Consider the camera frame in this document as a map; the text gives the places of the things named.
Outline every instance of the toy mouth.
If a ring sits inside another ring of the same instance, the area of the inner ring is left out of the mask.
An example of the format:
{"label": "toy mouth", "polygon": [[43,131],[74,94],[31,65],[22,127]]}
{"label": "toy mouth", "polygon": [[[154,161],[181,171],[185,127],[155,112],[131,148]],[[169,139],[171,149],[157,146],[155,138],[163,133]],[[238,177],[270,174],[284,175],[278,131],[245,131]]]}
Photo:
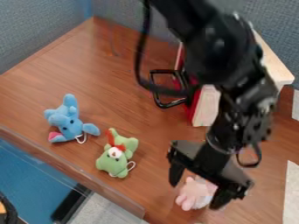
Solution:
{"label": "toy mouth", "polygon": [[50,132],[48,140],[51,141],[51,140],[53,140],[53,138],[58,137],[58,136],[62,136],[62,134],[60,132],[56,132],[56,131]]}

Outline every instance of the blue stuffed toy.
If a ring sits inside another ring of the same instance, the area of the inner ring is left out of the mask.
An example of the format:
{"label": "blue stuffed toy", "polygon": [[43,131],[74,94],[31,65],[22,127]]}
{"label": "blue stuffed toy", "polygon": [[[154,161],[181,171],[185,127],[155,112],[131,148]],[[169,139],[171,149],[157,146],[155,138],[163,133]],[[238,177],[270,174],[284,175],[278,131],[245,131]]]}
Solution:
{"label": "blue stuffed toy", "polygon": [[83,123],[79,119],[79,108],[77,99],[73,94],[66,94],[62,105],[56,109],[45,110],[45,119],[52,126],[59,128],[60,132],[51,132],[49,134],[49,142],[61,143],[77,139],[84,136],[86,141],[86,133],[93,136],[99,136],[100,130],[92,123]]}

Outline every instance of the green stuffed toy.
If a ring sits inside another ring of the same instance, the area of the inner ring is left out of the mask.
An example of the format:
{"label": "green stuffed toy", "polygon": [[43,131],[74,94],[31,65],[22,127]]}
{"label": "green stuffed toy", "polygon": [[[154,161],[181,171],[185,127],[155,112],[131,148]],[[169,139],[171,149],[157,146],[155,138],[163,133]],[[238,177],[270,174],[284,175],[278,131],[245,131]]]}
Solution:
{"label": "green stuffed toy", "polygon": [[118,135],[115,129],[106,131],[108,143],[104,147],[104,153],[96,160],[98,170],[106,171],[111,177],[123,179],[129,171],[135,167],[135,162],[129,162],[133,157],[139,141],[134,137],[126,138]]}

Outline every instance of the pink stuffed toy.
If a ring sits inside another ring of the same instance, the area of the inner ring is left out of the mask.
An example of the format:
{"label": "pink stuffed toy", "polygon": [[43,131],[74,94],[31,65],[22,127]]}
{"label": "pink stuffed toy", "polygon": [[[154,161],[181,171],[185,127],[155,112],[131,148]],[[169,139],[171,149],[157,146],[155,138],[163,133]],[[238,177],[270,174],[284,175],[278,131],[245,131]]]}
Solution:
{"label": "pink stuffed toy", "polygon": [[184,211],[206,207],[212,200],[217,186],[197,176],[195,179],[188,177],[186,183],[180,189],[176,203]]}

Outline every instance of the floor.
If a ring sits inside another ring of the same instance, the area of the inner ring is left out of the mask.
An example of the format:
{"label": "floor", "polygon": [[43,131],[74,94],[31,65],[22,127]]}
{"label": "floor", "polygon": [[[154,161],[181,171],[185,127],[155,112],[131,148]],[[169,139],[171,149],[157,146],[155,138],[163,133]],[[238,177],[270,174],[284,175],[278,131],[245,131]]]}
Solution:
{"label": "floor", "polygon": [[93,193],[68,224],[149,224],[111,201]]}

